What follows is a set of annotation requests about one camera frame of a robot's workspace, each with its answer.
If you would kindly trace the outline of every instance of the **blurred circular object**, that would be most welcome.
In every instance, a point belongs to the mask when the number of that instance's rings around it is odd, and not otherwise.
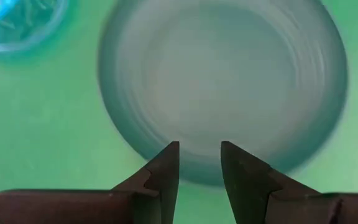
[[[318,0],[126,0],[99,52],[106,109],[146,159],[181,144],[181,176],[221,185],[220,142],[287,172],[328,138],[347,63]]]
[[[61,23],[68,0],[0,0],[0,52],[29,49]]]

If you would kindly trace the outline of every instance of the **dark metal tool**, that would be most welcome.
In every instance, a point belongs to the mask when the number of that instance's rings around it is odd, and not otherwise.
[[[112,190],[10,190],[0,193],[0,224],[171,224],[179,180],[172,142]]]
[[[221,163],[238,224],[358,224],[358,194],[321,194],[230,142]]]
[[[238,224],[358,224],[358,194],[321,194],[222,142],[224,185]],[[179,143],[112,190],[0,193],[0,224],[172,224]]]

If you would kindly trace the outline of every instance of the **green surface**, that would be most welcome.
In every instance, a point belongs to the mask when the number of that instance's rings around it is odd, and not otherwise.
[[[108,189],[144,164],[112,125],[97,85],[99,36],[114,4],[72,1],[43,45],[0,56],[0,190]],[[358,1],[325,4],[346,46],[349,98],[331,140],[292,176],[324,192],[358,192]],[[222,189],[187,183],[175,216],[176,223],[234,223]]]

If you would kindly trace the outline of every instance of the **green background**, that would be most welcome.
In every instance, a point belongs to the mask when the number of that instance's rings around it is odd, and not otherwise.
[[[96,78],[104,20],[116,1],[71,1],[35,49],[0,55],[0,190],[110,189],[145,161],[118,134]],[[324,1],[344,40],[349,95],[323,150],[291,174],[323,192],[358,192],[358,0]],[[223,189],[182,182],[176,223],[234,223]]]

